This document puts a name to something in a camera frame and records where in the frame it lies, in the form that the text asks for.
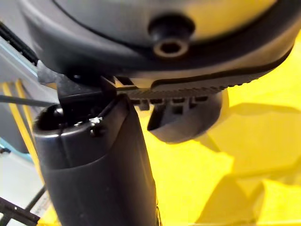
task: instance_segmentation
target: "black plastic housing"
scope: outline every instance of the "black plastic housing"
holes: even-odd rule
[[[137,113],[125,96],[90,123],[60,129],[58,106],[34,125],[41,171],[62,226],[155,226],[156,188]]]

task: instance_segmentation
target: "yellow plastic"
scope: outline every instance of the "yellow plastic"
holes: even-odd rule
[[[223,97],[218,122],[178,145],[139,112],[163,225],[301,225],[301,34],[282,65]],[[53,209],[39,225],[58,225]]]

